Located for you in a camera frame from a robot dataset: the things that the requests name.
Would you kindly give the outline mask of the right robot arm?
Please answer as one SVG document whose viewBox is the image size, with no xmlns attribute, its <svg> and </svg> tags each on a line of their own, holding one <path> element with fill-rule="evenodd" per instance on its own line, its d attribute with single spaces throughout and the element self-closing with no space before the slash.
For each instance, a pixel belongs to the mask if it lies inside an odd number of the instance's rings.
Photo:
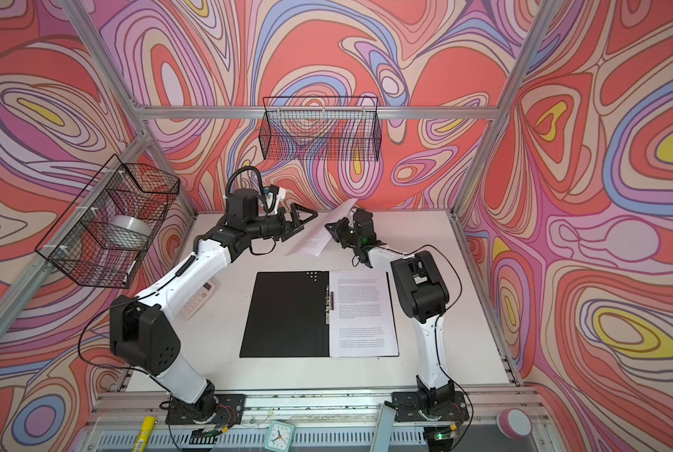
<svg viewBox="0 0 673 452">
<path fill-rule="evenodd" d="M 436 419 L 440 410 L 453 403 L 455 387 L 440 360 L 449 290 L 432 254 L 391 250 L 377 238 L 372 213 L 361 208 L 352 218 L 326 224 L 325 230 L 341 248 L 352 250 L 360 264 L 390 273 L 402 312 L 413 321 L 419 354 L 417 400 L 408 407 Z"/>
</svg>

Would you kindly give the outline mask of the red folder with black interior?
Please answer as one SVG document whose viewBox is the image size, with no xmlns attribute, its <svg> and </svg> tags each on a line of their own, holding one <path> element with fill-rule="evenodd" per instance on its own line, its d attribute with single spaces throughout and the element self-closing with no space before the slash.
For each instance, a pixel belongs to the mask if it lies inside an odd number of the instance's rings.
<svg viewBox="0 0 673 452">
<path fill-rule="evenodd" d="M 329 353 L 330 272 L 258 273 L 240 356 L 332 358 Z"/>
</svg>

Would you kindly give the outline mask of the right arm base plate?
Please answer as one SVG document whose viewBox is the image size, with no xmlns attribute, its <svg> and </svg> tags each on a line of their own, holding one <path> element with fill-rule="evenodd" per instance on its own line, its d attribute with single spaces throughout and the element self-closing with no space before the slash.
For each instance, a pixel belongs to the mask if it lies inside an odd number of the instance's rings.
<svg viewBox="0 0 673 452">
<path fill-rule="evenodd" d="M 428 401 L 419 391 L 393 392 L 390 405 L 397 411 L 399 423 L 451 422 L 462 425 L 470 418 L 463 392 L 441 395 L 437 401 Z"/>
</svg>

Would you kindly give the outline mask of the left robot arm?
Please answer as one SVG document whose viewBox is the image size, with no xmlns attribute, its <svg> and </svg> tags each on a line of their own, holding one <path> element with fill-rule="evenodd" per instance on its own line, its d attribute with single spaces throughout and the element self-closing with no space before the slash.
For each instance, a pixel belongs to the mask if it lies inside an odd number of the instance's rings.
<svg viewBox="0 0 673 452">
<path fill-rule="evenodd" d="M 317 216 L 316 211 L 298 203 L 293 203 L 289 212 L 280 207 L 273 215 L 253 218 L 225 213 L 212 229 L 195 239 L 193 251 L 161 280 L 134 297 L 120 296 L 112 303 L 112 354 L 163 386 L 193 423 L 212 421 L 219 405 L 213 383 L 180 351 L 173 323 L 199 288 L 235 262 L 253 240 L 286 241 Z"/>
</svg>

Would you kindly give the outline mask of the printed paper sheet back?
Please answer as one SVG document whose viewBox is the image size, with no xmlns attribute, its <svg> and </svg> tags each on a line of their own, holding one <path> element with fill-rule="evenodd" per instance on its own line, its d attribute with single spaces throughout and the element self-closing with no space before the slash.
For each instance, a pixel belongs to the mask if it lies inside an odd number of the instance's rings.
<svg viewBox="0 0 673 452">
<path fill-rule="evenodd" d="M 329 353 L 332 358 L 382 358 L 400 354 L 385 271 L 332 271 L 329 288 Z"/>
</svg>

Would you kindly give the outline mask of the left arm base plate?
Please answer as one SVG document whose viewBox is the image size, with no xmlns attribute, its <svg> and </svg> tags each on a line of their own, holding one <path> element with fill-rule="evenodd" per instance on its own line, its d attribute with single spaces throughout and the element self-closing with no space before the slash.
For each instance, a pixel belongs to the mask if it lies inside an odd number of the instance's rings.
<svg viewBox="0 0 673 452">
<path fill-rule="evenodd" d="M 167 411 L 165 423 L 169 426 L 232 427 L 242 422 L 246 395 L 227 393 L 211 395 L 206 401 L 187 404 L 176 397 L 161 403 Z"/>
</svg>

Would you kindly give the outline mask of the printed paper sheet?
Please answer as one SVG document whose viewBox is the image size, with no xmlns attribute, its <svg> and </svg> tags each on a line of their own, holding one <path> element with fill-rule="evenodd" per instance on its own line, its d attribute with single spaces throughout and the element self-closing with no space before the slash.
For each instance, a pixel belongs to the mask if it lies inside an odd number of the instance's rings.
<svg viewBox="0 0 673 452">
<path fill-rule="evenodd" d="M 325 214 L 323 218 L 316 221 L 303 238 L 299 238 L 297 244 L 287 252 L 287 255 L 309 255 L 318 257 L 326 245 L 332 240 L 330 233 L 325 228 L 327 223 L 333 223 L 345 218 L 351 209 L 355 206 L 357 198 L 351 198 L 334 210 Z"/>
<path fill-rule="evenodd" d="M 385 271 L 332 271 L 329 288 L 329 353 L 332 358 L 382 358 L 400 354 Z"/>
</svg>

